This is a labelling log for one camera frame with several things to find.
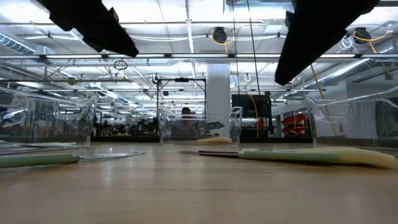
person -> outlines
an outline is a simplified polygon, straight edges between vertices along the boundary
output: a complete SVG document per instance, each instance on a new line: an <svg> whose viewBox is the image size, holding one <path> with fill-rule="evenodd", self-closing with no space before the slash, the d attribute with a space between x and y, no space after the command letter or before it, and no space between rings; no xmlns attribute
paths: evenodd
<svg viewBox="0 0 398 224"><path fill-rule="evenodd" d="M198 135L195 121L190 108L184 107L181 110L181 119L174 122L172 132L174 136L196 136Z"/></svg>

wooden table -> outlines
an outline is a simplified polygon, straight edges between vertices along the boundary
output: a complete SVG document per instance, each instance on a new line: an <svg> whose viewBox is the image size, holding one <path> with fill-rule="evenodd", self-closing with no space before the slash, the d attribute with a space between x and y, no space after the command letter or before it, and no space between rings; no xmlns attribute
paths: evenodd
<svg viewBox="0 0 398 224"><path fill-rule="evenodd" d="M310 144L243 144L293 149ZM0 170L1 224L398 223L398 171L177 154L230 146L94 143L143 156Z"/></svg>

table surface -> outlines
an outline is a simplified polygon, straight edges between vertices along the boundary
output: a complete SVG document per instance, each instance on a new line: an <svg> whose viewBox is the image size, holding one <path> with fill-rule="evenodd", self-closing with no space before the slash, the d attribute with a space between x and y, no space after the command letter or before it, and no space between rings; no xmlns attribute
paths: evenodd
<svg viewBox="0 0 398 224"><path fill-rule="evenodd" d="M2 169L1 223L398 222L395 170L176 153L311 146L98 142L82 153L145 154L62 166Z"/></svg>

ceiling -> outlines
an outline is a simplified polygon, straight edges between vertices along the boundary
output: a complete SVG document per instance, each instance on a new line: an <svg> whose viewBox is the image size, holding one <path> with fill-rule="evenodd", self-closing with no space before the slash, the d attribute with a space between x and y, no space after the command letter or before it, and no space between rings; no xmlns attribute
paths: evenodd
<svg viewBox="0 0 398 224"><path fill-rule="evenodd" d="M257 54L277 54L280 53L284 44L284 35L287 28L284 25L285 12L280 8L253 8L248 14L247 9L238 8L235 15L231 9L224 7L222 0L103 0L103 4L110 9L114 7L118 14L120 24L126 28L127 33L134 39L136 47L140 54L157 54L157 53L175 53L175 54L199 54L199 53L219 53L224 54L226 51L231 53L249 53L255 50ZM396 34L398 25L398 7L376 7L369 14L365 14L355 20L347 30L352 33L355 27L366 27L372 37L381 37L389 28L388 35L374 41L374 45L382 44L393 38ZM213 42L211 32L215 27L224 27L228 38L232 40L234 33L236 41L231 42L227 48L224 45L217 45ZM73 30L72 32L64 32L49 20L49 15L38 8L36 4L29 0L2 0L0 1L0 33L6 32L15 38L23 41L29 47L43 45L53 51L54 54L97 54L95 50L81 41L81 35ZM189 32L192 33L192 44L190 44ZM319 35L323 38L327 35L327 27L324 34L308 34ZM311 43L303 43L308 47L312 47ZM336 44L327 53L329 54L347 54L358 52L369 52L368 44L358 45L350 44L348 48L344 48L341 43ZM0 46L0 54L19 54L7 47ZM102 82L101 88L107 89L137 89L155 88L152 79L155 74L160 78L206 78L206 65L213 63L211 60L166 60L166 59L150 59L147 63L146 59L125 60L129 64L128 68L117 72L113 69L115 60L98 61L98 60L54 60L51 65L36 63L32 60L10 60L14 66L28 70L44 77L47 74L53 74L53 79L65 79L75 77L77 79L110 79L126 77L130 82L117 83ZM242 62L238 60L238 68L236 62L228 62L231 80L239 80L241 88L257 88L256 66L254 62ZM318 73L337 65L337 63L316 63L315 69ZM275 62L258 62L257 74L259 76L260 88L282 88L274 82L274 72L277 63ZM297 79L301 81L309 81L312 77L310 69L306 69ZM79 82L76 85L67 83L46 84L52 85L54 88L86 88L89 82ZM173 89L193 89L200 88L198 83L175 83L170 82L166 88ZM155 92L139 93L120 91L116 92L119 96L134 103L154 103L151 99ZM185 99L202 99L204 93L202 91L178 92L171 91L169 96L164 98L185 98ZM118 103L109 96L100 98L103 103Z"/></svg>

